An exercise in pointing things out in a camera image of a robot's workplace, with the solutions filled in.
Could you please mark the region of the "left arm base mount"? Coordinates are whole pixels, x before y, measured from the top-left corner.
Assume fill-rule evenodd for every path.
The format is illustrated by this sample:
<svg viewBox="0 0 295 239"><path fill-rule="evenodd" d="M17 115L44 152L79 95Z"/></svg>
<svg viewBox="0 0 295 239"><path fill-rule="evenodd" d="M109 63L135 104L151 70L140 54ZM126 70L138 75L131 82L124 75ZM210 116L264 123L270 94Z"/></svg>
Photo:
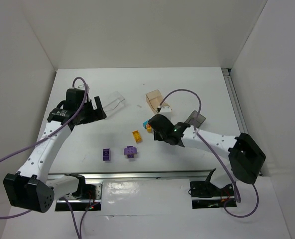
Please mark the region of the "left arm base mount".
<svg viewBox="0 0 295 239"><path fill-rule="evenodd" d="M102 183L86 183L80 197L67 194L64 198L70 203L73 211L100 211L102 199Z"/></svg>

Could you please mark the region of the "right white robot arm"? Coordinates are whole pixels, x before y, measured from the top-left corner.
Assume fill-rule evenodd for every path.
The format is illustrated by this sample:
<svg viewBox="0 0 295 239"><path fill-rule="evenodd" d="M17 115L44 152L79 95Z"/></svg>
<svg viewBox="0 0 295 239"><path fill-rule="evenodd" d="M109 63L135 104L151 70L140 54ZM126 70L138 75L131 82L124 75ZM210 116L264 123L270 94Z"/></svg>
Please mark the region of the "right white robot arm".
<svg viewBox="0 0 295 239"><path fill-rule="evenodd" d="M223 170L214 169L207 182L219 189L229 183L236 186L237 181L254 185L266 160L264 152L246 133L227 136L204 131L187 123L173 125L162 114L154 115L148 124L153 130L155 141L211 152Z"/></svg>

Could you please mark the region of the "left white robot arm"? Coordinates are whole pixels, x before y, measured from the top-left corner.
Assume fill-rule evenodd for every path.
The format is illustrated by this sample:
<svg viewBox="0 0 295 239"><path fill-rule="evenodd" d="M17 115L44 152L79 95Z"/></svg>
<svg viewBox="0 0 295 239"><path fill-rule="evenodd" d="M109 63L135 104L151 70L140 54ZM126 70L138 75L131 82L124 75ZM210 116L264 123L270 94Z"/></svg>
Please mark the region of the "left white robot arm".
<svg viewBox="0 0 295 239"><path fill-rule="evenodd" d="M106 118L99 96L93 100L81 89L69 88L47 118L41 143L36 145L27 161L15 174L3 180L10 204L14 207L44 213L52 203L65 195L81 198L86 183L82 175L68 173L47 181L50 168L63 143L74 127Z"/></svg>

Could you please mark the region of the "long teal lego brick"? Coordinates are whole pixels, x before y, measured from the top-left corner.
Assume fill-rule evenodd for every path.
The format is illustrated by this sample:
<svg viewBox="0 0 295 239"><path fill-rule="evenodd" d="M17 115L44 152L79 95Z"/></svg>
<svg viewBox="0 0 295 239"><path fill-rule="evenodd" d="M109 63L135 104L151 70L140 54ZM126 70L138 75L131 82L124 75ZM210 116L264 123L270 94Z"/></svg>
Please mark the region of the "long teal lego brick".
<svg viewBox="0 0 295 239"><path fill-rule="evenodd" d="M144 129L147 128L147 125L148 125L148 121L146 121L146 122L143 123L143 127L144 127Z"/></svg>

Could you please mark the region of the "yellow orange printed lego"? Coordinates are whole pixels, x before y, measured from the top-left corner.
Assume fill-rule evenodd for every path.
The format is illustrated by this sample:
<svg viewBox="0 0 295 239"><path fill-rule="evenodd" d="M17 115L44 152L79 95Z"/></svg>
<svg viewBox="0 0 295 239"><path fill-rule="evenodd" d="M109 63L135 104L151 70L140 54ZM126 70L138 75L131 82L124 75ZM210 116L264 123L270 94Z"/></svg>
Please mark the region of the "yellow orange printed lego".
<svg viewBox="0 0 295 239"><path fill-rule="evenodd" d="M148 125L146 129L148 133L153 133L153 129L150 125Z"/></svg>

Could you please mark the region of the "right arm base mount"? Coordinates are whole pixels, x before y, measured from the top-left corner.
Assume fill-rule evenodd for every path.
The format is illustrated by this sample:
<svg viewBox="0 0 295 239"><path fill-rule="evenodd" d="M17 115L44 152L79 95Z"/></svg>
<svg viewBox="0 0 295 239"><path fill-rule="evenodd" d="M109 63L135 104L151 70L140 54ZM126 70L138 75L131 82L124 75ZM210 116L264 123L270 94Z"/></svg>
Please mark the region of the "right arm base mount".
<svg viewBox="0 0 295 239"><path fill-rule="evenodd" d="M205 181L191 181L188 194L192 209L223 208L225 203L227 207L237 207L232 184L219 189Z"/></svg>

